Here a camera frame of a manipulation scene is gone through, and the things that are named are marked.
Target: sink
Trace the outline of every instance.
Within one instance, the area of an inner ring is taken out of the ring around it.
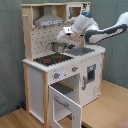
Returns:
[[[65,51],[65,53],[74,55],[74,56],[82,56],[85,54],[88,54],[90,52],[95,52],[94,49],[86,48],[86,47],[79,47],[79,48],[74,48],[74,49],[68,49]]]

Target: pegboard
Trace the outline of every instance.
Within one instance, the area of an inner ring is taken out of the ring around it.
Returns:
[[[31,31],[33,59],[51,54],[51,42],[58,42],[56,39],[57,34],[63,29],[63,27],[69,27],[71,25],[72,22],[68,22],[33,28]]]

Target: wooden shelf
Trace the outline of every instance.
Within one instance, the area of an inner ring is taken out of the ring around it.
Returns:
[[[21,4],[21,6],[47,6],[47,5],[67,5],[67,4],[91,4],[91,2],[67,2],[67,3],[42,3],[42,4]]]

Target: cabinet door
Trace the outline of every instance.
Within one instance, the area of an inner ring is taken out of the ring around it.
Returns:
[[[81,128],[82,107],[51,86],[49,86],[50,126],[52,128],[62,128],[55,119],[54,107],[56,102],[72,112],[72,128]]]
[[[82,62],[80,105],[84,106],[99,97],[102,55]]]

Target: stovetop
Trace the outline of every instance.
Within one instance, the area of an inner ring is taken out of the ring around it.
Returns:
[[[57,63],[61,63],[61,62],[70,60],[70,59],[73,59],[73,57],[63,55],[61,53],[56,52],[56,53],[51,54],[51,55],[36,58],[33,61],[40,63],[40,64],[43,64],[45,66],[51,66],[51,65],[54,65]]]

